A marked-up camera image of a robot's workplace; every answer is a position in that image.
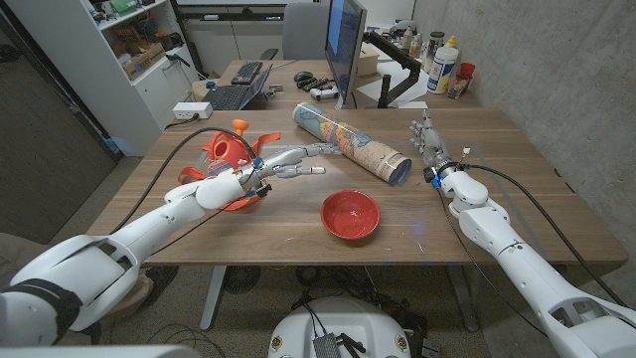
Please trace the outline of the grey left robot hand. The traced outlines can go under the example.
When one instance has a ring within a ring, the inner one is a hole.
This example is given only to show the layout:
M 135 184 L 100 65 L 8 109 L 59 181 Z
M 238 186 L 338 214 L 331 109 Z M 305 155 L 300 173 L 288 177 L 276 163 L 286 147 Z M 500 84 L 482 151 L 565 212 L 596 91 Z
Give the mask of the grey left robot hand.
M 341 154 L 341 149 L 332 143 L 315 143 L 278 150 L 264 158 L 256 157 L 254 161 L 245 165 L 239 177 L 243 189 L 256 187 L 264 178 L 276 176 L 278 178 L 293 178 L 300 175 L 325 174 L 322 166 L 302 167 L 300 163 L 305 157 L 319 154 Z

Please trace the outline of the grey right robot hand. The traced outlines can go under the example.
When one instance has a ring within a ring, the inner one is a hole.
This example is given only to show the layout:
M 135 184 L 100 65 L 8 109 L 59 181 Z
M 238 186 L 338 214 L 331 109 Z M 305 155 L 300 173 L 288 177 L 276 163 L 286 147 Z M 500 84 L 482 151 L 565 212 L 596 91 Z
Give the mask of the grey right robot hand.
M 423 176 L 427 183 L 439 187 L 441 181 L 456 170 L 457 163 L 451 159 L 445 142 L 433 128 L 427 109 L 422 113 L 423 122 L 413 120 L 409 129 L 413 133 L 410 142 L 417 147 L 425 163 Z

